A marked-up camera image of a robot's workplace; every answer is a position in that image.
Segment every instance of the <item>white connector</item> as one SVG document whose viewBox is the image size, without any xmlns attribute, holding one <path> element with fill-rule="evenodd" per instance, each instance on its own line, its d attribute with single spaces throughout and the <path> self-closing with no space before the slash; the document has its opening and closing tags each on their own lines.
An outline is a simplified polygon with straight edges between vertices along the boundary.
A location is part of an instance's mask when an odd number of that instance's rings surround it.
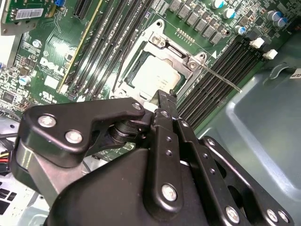
<svg viewBox="0 0 301 226">
<path fill-rule="evenodd" d="M 278 52 L 274 49 L 271 49 L 269 52 L 264 53 L 263 57 L 269 60 L 272 60 L 275 58 L 275 56 L 278 54 Z"/>
<path fill-rule="evenodd" d="M 264 44 L 264 40 L 262 38 L 257 38 L 256 40 L 250 42 L 250 46 L 254 48 L 260 48 Z"/>
</svg>

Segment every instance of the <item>black connector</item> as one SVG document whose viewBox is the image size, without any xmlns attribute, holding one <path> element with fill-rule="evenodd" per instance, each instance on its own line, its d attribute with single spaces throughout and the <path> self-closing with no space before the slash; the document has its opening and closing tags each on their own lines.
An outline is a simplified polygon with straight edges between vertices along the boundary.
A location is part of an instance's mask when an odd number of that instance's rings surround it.
<svg viewBox="0 0 301 226">
<path fill-rule="evenodd" d="M 91 2 L 91 0 L 78 0 L 74 8 L 73 15 L 79 20 L 84 19 L 91 5 Z"/>
</svg>

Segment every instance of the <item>capacitor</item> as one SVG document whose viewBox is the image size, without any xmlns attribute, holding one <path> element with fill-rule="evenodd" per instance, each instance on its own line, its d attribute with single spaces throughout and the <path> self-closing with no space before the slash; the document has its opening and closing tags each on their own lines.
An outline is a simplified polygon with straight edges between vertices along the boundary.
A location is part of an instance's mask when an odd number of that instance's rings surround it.
<svg viewBox="0 0 301 226">
<path fill-rule="evenodd" d="M 282 16 L 281 12 L 277 12 L 277 11 L 269 11 L 268 15 L 267 15 L 267 19 L 270 21 L 278 21 Z"/>
<path fill-rule="evenodd" d="M 224 0 L 212 0 L 211 2 L 211 6 L 214 9 L 221 8 L 224 4 Z"/>
<path fill-rule="evenodd" d="M 235 10 L 232 8 L 227 8 L 223 11 L 222 15 L 224 16 L 225 19 L 231 19 L 233 17 L 235 17 Z"/>
<path fill-rule="evenodd" d="M 235 26 L 235 32 L 239 35 L 244 35 L 245 32 L 246 32 L 246 28 L 245 27 L 242 27 L 242 26 Z"/>
<path fill-rule="evenodd" d="M 22 86 L 27 86 L 31 81 L 32 80 L 28 75 L 19 78 L 19 84 Z"/>
<path fill-rule="evenodd" d="M 284 27 L 286 24 L 287 24 L 287 18 L 285 18 L 285 17 L 282 17 L 278 21 L 273 22 L 273 25 L 275 27 L 280 27 L 280 28 Z"/>
<path fill-rule="evenodd" d="M 35 48 L 41 48 L 42 47 L 42 42 L 40 40 L 33 40 L 32 41 L 32 45 L 35 47 Z"/>
</svg>

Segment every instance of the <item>electrolytic capacitor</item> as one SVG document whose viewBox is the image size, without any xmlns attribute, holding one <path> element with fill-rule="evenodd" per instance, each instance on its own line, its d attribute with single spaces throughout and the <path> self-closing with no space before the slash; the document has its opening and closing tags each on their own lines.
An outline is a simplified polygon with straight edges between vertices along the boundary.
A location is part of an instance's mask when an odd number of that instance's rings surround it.
<svg viewBox="0 0 301 226">
<path fill-rule="evenodd" d="M 270 21 L 278 21 L 281 18 L 282 14 L 274 10 L 268 12 L 267 19 Z"/>
<path fill-rule="evenodd" d="M 19 84 L 22 86 L 27 86 L 31 81 L 32 80 L 28 75 L 19 78 Z"/>
<path fill-rule="evenodd" d="M 273 22 L 273 25 L 275 27 L 284 27 L 285 25 L 287 25 L 287 18 L 283 17 L 283 18 L 280 18 L 278 21 L 274 21 Z"/>
<path fill-rule="evenodd" d="M 214 9 L 221 8 L 224 4 L 224 0 L 212 0 L 211 2 L 211 6 Z"/>
<path fill-rule="evenodd" d="M 239 35 L 244 35 L 245 32 L 246 32 L 246 28 L 245 27 L 242 27 L 242 26 L 235 26 L 235 32 Z"/>
<path fill-rule="evenodd" d="M 231 19 L 231 18 L 233 18 L 233 17 L 235 17 L 235 14 L 236 14 L 236 12 L 232 8 L 227 8 L 222 13 L 222 15 L 223 15 L 223 17 L 225 19 Z"/>
</svg>

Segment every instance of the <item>barcode label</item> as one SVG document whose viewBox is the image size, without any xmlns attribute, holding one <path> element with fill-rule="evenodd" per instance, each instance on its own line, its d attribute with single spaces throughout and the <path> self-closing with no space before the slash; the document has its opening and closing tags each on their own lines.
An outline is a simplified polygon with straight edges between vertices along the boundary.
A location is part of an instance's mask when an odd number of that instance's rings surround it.
<svg viewBox="0 0 301 226">
<path fill-rule="evenodd" d="M 40 17 L 43 14 L 43 8 L 19 9 L 16 15 L 16 20 Z"/>
</svg>

